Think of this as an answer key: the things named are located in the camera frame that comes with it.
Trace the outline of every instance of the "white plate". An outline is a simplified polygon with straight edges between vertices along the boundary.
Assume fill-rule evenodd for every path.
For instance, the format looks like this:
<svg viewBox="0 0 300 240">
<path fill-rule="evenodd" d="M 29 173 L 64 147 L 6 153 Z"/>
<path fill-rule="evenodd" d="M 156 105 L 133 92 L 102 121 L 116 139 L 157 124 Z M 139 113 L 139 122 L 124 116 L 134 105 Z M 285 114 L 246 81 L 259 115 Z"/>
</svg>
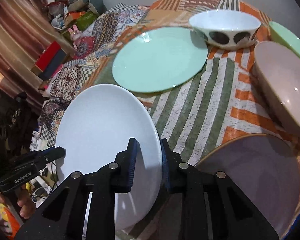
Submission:
<svg viewBox="0 0 300 240">
<path fill-rule="evenodd" d="M 56 147 L 66 149 L 64 163 L 57 161 L 60 181 L 73 171 L 87 174 L 113 162 L 118 152 L 126 150 L 130 137 L 138 140 L 142 154 L 136 159 L 131 192 L 115 195 L 116 230 L 140 221 L 159 192 L 161 147 L 148 112 L 124 88 L 96 85 L 80 93 L 69 105 L 56 137 Z"/>
</svg>

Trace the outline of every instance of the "finger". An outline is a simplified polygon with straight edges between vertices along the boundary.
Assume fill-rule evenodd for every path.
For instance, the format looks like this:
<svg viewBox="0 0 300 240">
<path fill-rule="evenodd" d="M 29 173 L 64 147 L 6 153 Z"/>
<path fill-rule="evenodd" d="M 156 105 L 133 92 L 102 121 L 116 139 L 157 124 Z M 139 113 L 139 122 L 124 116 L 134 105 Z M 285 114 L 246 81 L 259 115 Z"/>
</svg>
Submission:
<svg viewBox="0 0 300 240">
<path fill-rule="evenodd" d="M 32 201 L 31 197 L 29 195 L 29 192 L 27 189 L 22 189 L 19 194 L 18 194 L 18 201 L 17 204 L 22 207 L 24 206 L 27 202 Z"/>
<path fill-rule="evenodd" d="M 33 205 L 24 205 L 22 206 L 21 210 L 20 210 L 20 216 L 25 218 L 25 219 L 29 219 L 31 217 L 31 215 L 33 215 L 35 212 L 35 206 L 33 207 Z"/>
<path fill-rule="evenodd" d="M 0 203 L 5 203 L 5 197 L 0 193 Z"/>
</svg>

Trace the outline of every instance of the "curtain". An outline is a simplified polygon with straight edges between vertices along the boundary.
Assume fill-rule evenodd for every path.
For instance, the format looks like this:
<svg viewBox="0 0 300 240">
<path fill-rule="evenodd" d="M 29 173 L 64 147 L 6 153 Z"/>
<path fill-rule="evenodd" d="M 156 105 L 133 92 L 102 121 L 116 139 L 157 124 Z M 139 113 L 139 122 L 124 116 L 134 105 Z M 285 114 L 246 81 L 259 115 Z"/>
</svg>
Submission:
<svg viewBox="0 0 300 240">
<path fill-rule="evenodd" d="M 42 80 L 31 72 L 35 61 L 53 41 L 66 53 L 71 45 L 45 15 L 47 0 L 0 0 L 0 89 L 14 97 L 25 91 L 28 102 L 40 110 Z"/>
</svg>

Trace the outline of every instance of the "bowl rim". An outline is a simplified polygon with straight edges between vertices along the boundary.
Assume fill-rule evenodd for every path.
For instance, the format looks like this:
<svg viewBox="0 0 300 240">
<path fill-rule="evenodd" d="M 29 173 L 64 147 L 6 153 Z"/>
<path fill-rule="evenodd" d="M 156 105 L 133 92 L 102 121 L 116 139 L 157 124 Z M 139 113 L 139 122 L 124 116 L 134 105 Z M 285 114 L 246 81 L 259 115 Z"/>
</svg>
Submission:
<svg viewBox="0 0 300 240">
<path fill-rule="evenodd" d="M 282 46 L 282 47 L 285 48 L 285 49 L 288 49 L 287 47 L 285 47 L 285 46 L 283 46 L 283 45 L 281 45 L 281 44 L 279 44 L 279 43 L 277 43 L 277 42 L 274 42 L 274 41 L 261 41 L 260 43 L 258 43 L 258 44 L 255 46 L 255 49 L 257 48 L 257 46 L 259 46 L 259 44 L 267 43 L 267 42 L 271 42 L 271 43 L 277 44 L 277 45 L 279 45 L 279 46 Z M 293 51 L 291 51 L 291 52 L 292 52 L 292 53 L 300 60 L 300 58 L 299 58 Z M 256 57 L 255 57 L 255 61 L 256 61 L 256 67 L 258 67 L 258 62 L 257 62 L 257 58 L 256 58 Z M 263 74 L 262 71 L 260 71 L 260 75 L 263 76 L 263 79 L 267 82 L 268 86 L 271 88 L 271 90 L 272 90 L 272 92 L 274 93 L 274 95 L 275 95 L 275 97 L 277 98 L 277 100 L 278 100 L 279 102 L 281 102 L 281 100 L 280 100 L 279 96 L 277 95 L 277 93 L 275 92 L 273 86 L 272 86 L 271 83 L 268 81 L 268 79 L 265 77 L 265 75 Z M 282 107 L 288 112 L 288 114 L 290 115 L 290 117 L 294 120 L 294 122 L 295 122 L 295 123 L 299 126 L 299 128 L 300 128 L 300 122 L 297 121 L 296 118 L 291 114 L 290 110 L 286 107 L 286 105 L 283 105 L 283 104 L 281 104 L 281 105 L 282 105 Z"/>
<path fill-rule="evenodd" d="M 199 165 L 200 165 L 201 163 L 203 163 L 206 159 L 208 159 L 211 155 L 213 155 L 215 152 L 217 152 L 218 150 L 222 149 L 223 147 L 227 146 L 228 144 L 233 143 L 234 141 L 237 141 L 237 140 L 241 140 L 241 139 L 244 139 L 244 138 L 247 138 L 247 137 L 254 137 L 254 136 L 256 136 L 256 137 L 258 137 L 258 136 L 260 136 L 260 137 L 263 137 L 263 136 L 265 136 L 265 137 L 268 137 L 268 136 L 270 136 L 270 137 L 275 137 L 275 138 L 277 138 L 277 139 L 279 139 L 279 140 L 282 140 L 285 144 L 287 144 L 286 141 L 285 141 L 284 139 L 279 138 L 278 136 L 276 136 L 276 135 L 274 135 L 274 134 L 270 134 L 270 133 L 248 133 L 248 134 L 244 134 L 244 135 L 235 137 L 235 138 L 233 138 L 233 139 L 231 139 L 231 140 L 229 140 L 229 141 L 227 141 L 227 142 L 225 142 L 225 143 L 223 143 L 223 144 L 220 144 L 218 147 L 214 148 L 211 152 L 209 152 L 206 156 L 204 156 L 204 157 L 203 157 L 203 158 L 195 165 L 195 167 L 199 166 Z"/>
<path fill-rule="evenodd" d="M 193 19 L 197 18 L 198 15 L 207 15 L 209 13 L 214 13 L 214 12 L 219 12 L 219 11 L 223 11 L 223 12 L 224 11 L 231 11 L 234 14 L 245 14 L 248 17 L 255 18 L 258 21 L 258 25 L 256 25 L 256 27 L 254 27 L 254 28 L 248 28 L 248 29 L 247 28 L 246 29 L 242 28 L 240 30 L 234 30 L 234 29 L 228 29 L 228 28 L 226 28 L 226 29 L 221 29 L 221 28 L 213 28 L 213 29 L 211 29 L 211 28 L 203 28 L 203 27 L 196 27 L 195 25 L 191 24 L 191 21 L 193 21 Z M 236 33 L 256 30 L 256 29 L 260 28 L 260 26 L 262 24 L 262 22 L 257 17 L 255 17 L 252 14 L 249 14 L 249 13 L 246 13 L 246 12 L 242 12 L 242 11 L 228 10 L 228 9 L 214 9 L 214 10 L 208 10 L 208 11 L 203 11 L 203 12 L 197 13 L 195 15 L 192 15 L 189 18 L 188 23 L 189 23 L 189 25 L 191 27 L 196 28 L 196 29 L 215 30 L 215 31 L 216 30 L 220 30 L 220 31 L 225 31 L 225 32 L 236 32 Z"/>
</svg>

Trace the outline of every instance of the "table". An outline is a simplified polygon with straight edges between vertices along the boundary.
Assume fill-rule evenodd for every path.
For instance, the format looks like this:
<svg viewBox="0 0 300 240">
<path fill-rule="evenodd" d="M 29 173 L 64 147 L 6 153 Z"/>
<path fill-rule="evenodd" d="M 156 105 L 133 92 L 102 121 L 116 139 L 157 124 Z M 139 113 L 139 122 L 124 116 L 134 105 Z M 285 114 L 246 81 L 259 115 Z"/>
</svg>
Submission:
<svg viewBox="0 0 300 240">
<path fill-rule="evenodd" d="M 162 26 L 190 27 L 188 20 L 193 14 L 210 9 L 239 10 L 254 15 L 262 22 L 256 36 L 258 42 L 269 39 L 270 18 L 243 1 L 159 0 L 137 25 L 126 28 L 113 44 L 108 44 L 111 52 L 96 64 L 80 91 L 100 83 L 116 84 L 111 70 L 114 57 L 132 38 Z M 135 93 L 151 115 L 159 137 L 167 138 L 171 149 L 179 152 L 183 161 L 195 165 L 215 147 L 233 138 L 248 133 L 268 133 L 289 142 L 300 164 L 300 138 L 289 135 L 273 122 L 258 86 L 254 75 L 254 48 L 253 45 L 226 51 L 209 46 L 203 70 L 188 82 L 161 93 Z M 52 89 L 52 94 L 64 96 L 65 91 Z M 165 193 L 161 191 L 147 216 L 132 228 L 117 232 L 117 236 L 120 239 L 155 238 L 165 201 Z M 300 201 L 293 221 L 299 213 Z"/>
</svg>

